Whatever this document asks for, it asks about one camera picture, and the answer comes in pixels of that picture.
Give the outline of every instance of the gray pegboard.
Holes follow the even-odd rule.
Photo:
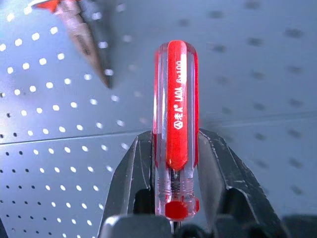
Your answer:
[[[0,204],[5,226],[15,229],[9,237],[34,237],[34,233],[23,232],[28,227],[34,232],[41,228],[41,234],[48,236],[51,232],[52,237],[96,235],[95,224],[101,218],[101,213],[95,213],[98,207],[89,210],[87,205],[85,210],[78,203],[71,209],[60,206],[58,214],[51,214],[51,197],[59,198],[64,192],[67,195],[60,199],[65,203],[78,191],[70,181],[70,191],[65,185],[66,191],[57,188],[47,193],[44,183],[55,179],[55,167],[60,169],[60,180],[72,175],[69,169],[64,174],[54,159],[69,163],[67,167],[87,167],[89,158],[96,167],[100,163],[103,171],[91,177],[83,170],[74,182],[84,186],[103,181],[98,193],[90,187],[81,194],[98,194],[89,198],[95,204],[105,199],[110,177],[103,163],[114,168],[123,156],[121,143],[126,148],[136,134],[151,129],[154,50],[173,39],[190,42],[199,54],[201,126],[226,138],[264,186],[279,216],[317,212],[312,189],[317,167],[315,1],[82,1],[104,68],[113,70],[112,90],[103,86],[77,53],[60,20],[45,10],[26,14],[27,3],[0,1],[0,199],[19,200],[15,205]],[[109,157],[103,157],[102,138],[109,142]],[[63,151],[65,143],[72,145],[70,154]],[[89,151],[82,151],[81,144],[89,145]],[[33,153],[36,145],[38,156]],[[56,149],[50,154],[48,148],[53,145]],[[23,172],[31,166],[45,173],[39,168]],[[22,189],[19,181],[26,184]],[[29,188],[34,182],[39,183],[36,193]],[[43,218],[37,222],[35,217],[23,219],[30,216],[27,209],[31,206],[24,204],[20,194],[25,198],[35,195],[28,200],[38,217],[47,218],[45,222]],[[34,203],[37,198],[41,209]],[[73,215],[79,217],[78,223],[90,219],[93,226],[74,226]],[[202,222],[200,215],[196,222]],[[59,224],[57,217],[67,222]]]

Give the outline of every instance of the metal tool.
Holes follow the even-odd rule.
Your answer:
[[[92,32],[81,16],[82,9],[79,0],[34,0],[29,3],[29,6],[48,9],[61,18],[77,49],[85,56],[100,79],[109,88],[109,78],[104,74]]]

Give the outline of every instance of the transparent plastic handle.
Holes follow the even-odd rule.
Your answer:
[[[193,178],[198,161],[198,94],[194,47],[184,41],[161,45],[155,55],[156,213],[173,221],[192,217],[199,210]]]

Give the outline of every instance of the pegboard hole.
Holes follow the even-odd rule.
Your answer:
[[[71,170],[73,173],[77,172],[74,167],[70,167],[70,170]]]
[[[64,83],[66,85],[69,85],[71,83],[71,80],[69,78],[64,79]]]
[[[98,101],[96,100],[96,99],[90,99],[90,103],[92,104],[92,105],[97,105],[98,104]]]
[[[99,47],[100,49],[108,48],[108,43],[107,43],[107,41],[101,41],[101,42],[99,42],[99,43],[98,43],[98,47]]]
[[[124,35],[124,36],[122,37],[122,41],[123,41],[123,42],[126,42],[126,43],[130,43],[130,42],[132,41],[132,36],[130,36],[130,35]]]
[[[135,64],[129,64],[129,65],[128,65],[128,69],[129,69],[130,71],[135,71],[135,70],[137,69],[137,67],[136,67]]]
[[[113,100],[114,102],[119,102],[119,97],[116,95],[112,95],[111,100]]]
[[[102,129],[103,125],[100,122],[98,122],[98,123],[96,123],[96,127],[98,127],[99,129]]]
[[[24,70],[27,70],[27,69],[30,68],[30,64],[29,64],[29,63],[24,63],[24,64],[22,65],[22,68],[23,68]]]
[[[41,113],[43,112],[43,109],[42,109],[42,108],[36,108],[36,112],[37,112],[38,114],[41,114]]]
[[[13,73],[13,68],[12,67],[8,67],[6,69],[6,71],[8,72],[8,74],[12,74]]]
[[[148,122],[148,120],[146,120],[146,118],[140,118],[139,121],[142,124],[146,124]]]
[[[52,35],[56,34],[58,32],[58,28],[56,26],[53,26],[51,29],[50,29],[50,32]]]
[[[62,133],[66,132],[66,129],[65,129],[64,127],[62,127],[62,126],[60,126],[60,127],[58,128],[58,130],[59,130],[60,132],[62,132]]]
[[[59,54],[57,55],[57,58],[58,58],[59,60],[63,60],[63,59],[65,58],[65,55],[64,55],[63,53],[59,53]]]
[[[89,172],[94,172],[94,169],[91,166],[88,166],[87,169],[88,169]]]
[[[77,108],[77,103],[71,102],[71,103],[70,103],[70,106],[71,106],[72,108]]]
[[[92,77],[91,77],[90,74],[85,74],[85,75],[84,75],[84,79],[85,79],[85,80],[91,80],[91,78],[92,78]]]
[[[37,41],[38,39],[40,38],[40,34],[39,33],[34,33],[34,34],[32,34],[32,40],[33,41]]]
[[[129,149],[129,146],[126,143],[121,143],[121,147],[125,150]]]
[[[8,16],[6,16],[6,20],[8,22],[11,22],[14,19],[14,14],[13,13],[9,13]]]
[[[48,61],[46,60],[46,58],[41,58],[41,59],[39,59],[39,63],[40,63],[40,65],[44,65],[44,64],[46,64]]]
[[[14,41],[14,44],[15,44],[15,46],[21,46],[22,45],[22,40],[19,38],[19,39],[16,39],[15,41]]]
[[[0,51],[3,52],[6,49],[6,45],[5,44],[1,44],[0,45]]]
[[[259,0],[247,0],[245,3],[245,8],[256,10],[256,9],[260,8],[260,5],[261,4],[260,4]]]
[[[100,20],[102,18],[102,14],[101,14],[101,12],[95,12],[92,14],[91,18],[93,20]]]
[[[36,87],[35,86],[30,86],[30,92],[34,93],[36,91]]]
[[[88,148],[86,146],[83,145],[81,148],[83,149],[83,151],[88,152]]]
[[[64,150],[66,151],[66,153],[70,153],[70,148],[65,147]]]
[[[117,120],[117,124],[118,124],[119,126],[125,126],[124,121],[121,121],[121,120]]]
[[[109,165],[106,166],[106,169],[107,169],[109,172],[111,172],[111,173],[113,172],[113,168],[112,168],[111,166],[109,166]]]
[[[76,128],[77,128],[77,130],[83,130],[84,129],[82,125],[77,125]]]
[[[117,7],[116,7],[116,11],[117,12],[123,12],[125,10],[125,4],[124,3],[121,3],[119,4]]]
[[[113,76],[113,70],[112,69],[106,69],[105,70],[105,75],[107,75],[107,76]]]
[[[137,98],[140,98],[142,96],[141,92],[139,92],[139,91],[134,91],[133,94]]]
[[[105,145],[101,145],[101,148],[102,148],[104,151],[107,151],[107,150],[108,150],[108,147],[106,147]]]
[[[53,88],[53,86],[54,86],[54,85],[53,85],[52,82],[47,82],[47,83],[46,83],[46,87],[49,88],[49,89]]]
[[[59,111],[59,105],[53,105],[53,110],[54,111]]]

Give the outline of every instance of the red end cap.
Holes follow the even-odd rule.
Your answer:
[[[165,205],[166,217],[173,220],[184,220],[188,216],[186,204],[180,201],[171,201]]]

